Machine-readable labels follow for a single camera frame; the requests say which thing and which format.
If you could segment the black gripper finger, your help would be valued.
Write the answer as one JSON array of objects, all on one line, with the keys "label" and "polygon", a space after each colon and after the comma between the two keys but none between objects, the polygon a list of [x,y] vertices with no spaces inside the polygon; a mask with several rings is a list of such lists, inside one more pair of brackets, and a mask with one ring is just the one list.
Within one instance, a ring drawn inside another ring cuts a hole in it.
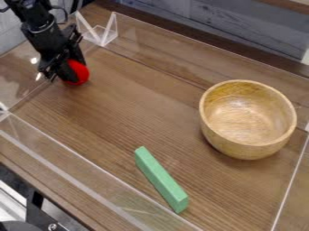
[{"label": "black gripper finger", "polygon": [[76,45],[76,46],[74,46],[71,48],[71,58],[74,60],[76,60],[79,63],[86,64],[86,60],[84,60],[83,53],[82,53],[79,45]]},{"label": "black gripper finger", "polygon": [[64,60],[58,68],[56,75],[66,81],[76,83],[79,81],[78,74],[75,70],[70,67],[68,62]]}]

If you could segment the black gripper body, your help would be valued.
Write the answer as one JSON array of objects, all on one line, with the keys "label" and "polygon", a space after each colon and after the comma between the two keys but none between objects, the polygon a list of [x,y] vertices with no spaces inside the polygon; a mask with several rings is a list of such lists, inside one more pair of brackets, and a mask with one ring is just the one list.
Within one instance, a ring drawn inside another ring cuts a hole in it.
[{"label": "black gripper body", "polygon": [[56,23],[56,19],[51,18],[42,26],[24,22],[20,30],[31,46],[40,54],[38,70],[50,81],[54,81],[55,78],[59,78],[56,75],[59,64],[64,60],[74,60],[71,58],[71,48],[80,45],[82,35],[78,25],[71,23],[62,29]]}]

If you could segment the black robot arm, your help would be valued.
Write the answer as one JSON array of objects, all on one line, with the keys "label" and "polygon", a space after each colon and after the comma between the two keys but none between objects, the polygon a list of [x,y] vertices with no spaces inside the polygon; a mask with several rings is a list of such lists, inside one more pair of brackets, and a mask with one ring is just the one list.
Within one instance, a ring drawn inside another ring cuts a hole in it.
[{"label": "black robot arm", "polygon": [[4,0],[7,7],[20,19],[20,30],[40,54],[38,70],[54,81],[60,78],[71,85],[82,85],[90,77],[86,59],[80,50],[82,34],[78,25],[68,21],[64,7],[52,5],[50,0]]}]

